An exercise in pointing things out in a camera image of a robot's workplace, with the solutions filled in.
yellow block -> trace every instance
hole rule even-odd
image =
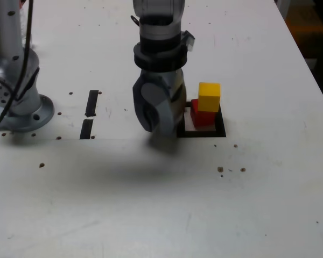
[[[220,107],[220,84],[200,82],[199,111],[218,112]]]

metal base plate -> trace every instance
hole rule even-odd
[[[54,105],[50,98],[40,95],[41,106],[32,114],[25,116],[6,115],[0,123],[0,131],[30,132],[47,124],[54,115]]]

black tape strip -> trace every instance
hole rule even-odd
[[[184,121],[184,116],[182,121],[179,123],[178,127],[177,127],[177,138],[185,138],[185,121]]]
[[[98,90],[90,90],[86,106],[86,117],[95,117],[96,116],[96,105],[98,99]]]
[[[82,128],[80,133],[80,140],[87,140],[91,138],[91,130],[92,130],[92,119],[85,119],[82,122]]]
[[[222,118],[221,107],[215,117],[215,129],[217,137],[226,137],[224,119]]]

mounting hole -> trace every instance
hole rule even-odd
[[[34,120],[36,120],[36,121],[38,121],[38,120],[39,120],[39,115],[34,114],[34,115],[33,115],[33,119],[34,119]]]

black cable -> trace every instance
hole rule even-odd
[[[15,97],[18,94],[18,92],[20,90],[20,86],[22,86],[22,82],[23,82],[23,80],[25,78],[27,63],[28,63],[28,60],[29,60],[29,51],[30,51],[31,27],[32,27],[32,11],[33,11],[33,0],[30,0],[29,1],[29,12],[27,14],[27,30],[26,30],[26,40],[25,40],[25,49],[24,49],[24,59],[23,59],[22,71],[20,72],[18,82],[16,84],[16,87],[15,87],[13,93],[11,94],[11,97],[7,101],[7,104],[4,107],[4,110],[2,111],[2,113],[0,115],[0,123],[2,122],[4,117],[7,115],[7,112],[10,109],[13,101],[15,100]]]
[[[131,16],[130,16],[130,18],[132,19],[132,21],[133,21],[136,25],[140,26],[140,22],[138,21],[138,19],[137,19],[137,18],[135,18],[133,15],[131,15]]]

